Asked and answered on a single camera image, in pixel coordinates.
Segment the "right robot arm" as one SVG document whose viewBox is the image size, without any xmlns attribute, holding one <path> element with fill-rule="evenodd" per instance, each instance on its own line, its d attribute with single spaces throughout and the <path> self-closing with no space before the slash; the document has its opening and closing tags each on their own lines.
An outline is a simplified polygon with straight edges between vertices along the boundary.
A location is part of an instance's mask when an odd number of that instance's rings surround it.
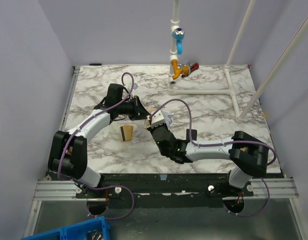
<svg viewBox="0 0 308 240">
<path fill-rule="evenodd" d="M 241 192 L 253 177 L 263 178 L 267 174 L 269 146 L 244 131 L 236 131 L 233 137 L 222 140 L 198 142 L 190 141 L 190 134 L 197 131 L 186 130 L 186 139 L 177 139 L 161 124 L 147 127 L 159 152 L 178 164 L 201 160 L 231 160 L 236 167 L 229 172 L 224 183 L 224 191 L 235 196 Z"/>
</svg>

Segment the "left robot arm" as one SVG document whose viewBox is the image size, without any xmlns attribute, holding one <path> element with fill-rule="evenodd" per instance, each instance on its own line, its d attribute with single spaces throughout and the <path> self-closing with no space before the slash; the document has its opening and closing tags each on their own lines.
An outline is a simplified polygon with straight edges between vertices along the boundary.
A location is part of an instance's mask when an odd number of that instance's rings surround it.
<svg viewBox="0 0 308 240">
<path fill-rule="evenodd" d="M 111 83 L 106 97 L 96 105 L 91 114 L 69 131 L 57 131 L 52 140 L 47 167 L 59 177 L 66 176 L 84 185 L 95 198 L 101 197 L 105 185 L 101 174 L 88 167 L 88 143 L 118 116 L 126 115 L 131 121 L 145 120 L 150 113 L 138 96 L 123 98 L 126 88 Z"/>
</svg>

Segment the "gold card with magnetic stripe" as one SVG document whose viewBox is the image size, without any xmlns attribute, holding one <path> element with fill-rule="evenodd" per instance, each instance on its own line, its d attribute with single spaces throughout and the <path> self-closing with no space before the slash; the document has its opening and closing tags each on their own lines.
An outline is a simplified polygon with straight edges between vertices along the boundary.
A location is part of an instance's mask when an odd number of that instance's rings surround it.
<svg viewBox="0 0 308 240">
<path fill-rule="evenodd" d="M 129 126 L 129 125 L 123 125 L 119 128 L 122 142 L 129 142 L 133 138 L 133 136 L 132 137 L 127 136 L 127 126 Z"/>
</svg>

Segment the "beige leather card holder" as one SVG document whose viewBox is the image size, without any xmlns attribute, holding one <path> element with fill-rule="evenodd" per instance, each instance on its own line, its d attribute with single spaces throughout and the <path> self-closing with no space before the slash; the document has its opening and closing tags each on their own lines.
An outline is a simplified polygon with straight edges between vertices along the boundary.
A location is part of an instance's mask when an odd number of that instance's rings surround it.
<svg viewBox="0 0 308 240">
<path fill-rule="evenodd" d="M 148 107 L 146 108 L 146 110 L 147 110 L 147 112 L 148 112 L 148 115 L 147 115 L 146 119 L 144 120 L 144 126 L 143 126 L 144 129 L 147 129 L 147 128 L 149 128 L 149 127 L 151 126 L 150 115 L 151 115 L 154 111 L 156 111 L 157 109 L 154 108 L 154 107 L 148 106 Z"/>
</svg>

